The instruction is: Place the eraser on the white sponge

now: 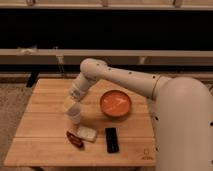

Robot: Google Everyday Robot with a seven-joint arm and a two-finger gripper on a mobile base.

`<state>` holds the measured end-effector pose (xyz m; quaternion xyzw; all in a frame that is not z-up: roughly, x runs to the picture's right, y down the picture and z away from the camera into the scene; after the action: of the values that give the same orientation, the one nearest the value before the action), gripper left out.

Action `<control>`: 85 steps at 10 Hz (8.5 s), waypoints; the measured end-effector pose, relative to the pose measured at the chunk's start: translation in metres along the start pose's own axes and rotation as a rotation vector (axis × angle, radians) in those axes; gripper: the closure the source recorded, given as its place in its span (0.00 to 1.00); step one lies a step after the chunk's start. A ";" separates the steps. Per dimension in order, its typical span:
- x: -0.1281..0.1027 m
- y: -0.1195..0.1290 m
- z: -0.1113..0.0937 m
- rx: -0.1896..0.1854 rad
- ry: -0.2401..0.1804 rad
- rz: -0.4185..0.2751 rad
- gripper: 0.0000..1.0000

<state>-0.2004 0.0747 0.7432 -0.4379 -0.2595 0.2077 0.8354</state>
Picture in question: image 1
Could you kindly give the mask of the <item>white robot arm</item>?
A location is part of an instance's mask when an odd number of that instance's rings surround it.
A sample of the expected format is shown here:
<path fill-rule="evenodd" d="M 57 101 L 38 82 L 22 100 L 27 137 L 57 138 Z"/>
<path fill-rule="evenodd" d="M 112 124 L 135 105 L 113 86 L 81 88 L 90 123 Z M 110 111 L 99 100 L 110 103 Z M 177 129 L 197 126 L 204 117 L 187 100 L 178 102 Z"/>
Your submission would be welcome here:
<path fill-rule="evenodd" d="M 155 102 L 156 171 L 213 171 L 213 94 L 199 80 L 112 68 L 85 59 L 62 110 L 104 79 Z"/>

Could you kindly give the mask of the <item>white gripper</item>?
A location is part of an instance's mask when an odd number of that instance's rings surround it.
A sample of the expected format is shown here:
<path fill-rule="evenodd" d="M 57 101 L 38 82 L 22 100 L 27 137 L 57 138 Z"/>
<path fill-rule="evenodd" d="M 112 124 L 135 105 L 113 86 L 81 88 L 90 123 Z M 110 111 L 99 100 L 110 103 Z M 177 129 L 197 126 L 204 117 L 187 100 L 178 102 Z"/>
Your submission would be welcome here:
<path fill-rule="evenodd" d="M 89 79 L 80 73 L 71 84 L 69 90 L 71 96 L 66 97 L 63 103 L 63 108 L 65 110 L 70 109 L 75 104 L 75 101 L 80 101 L 94 84 L 95 82 L 92 79 Z"/>

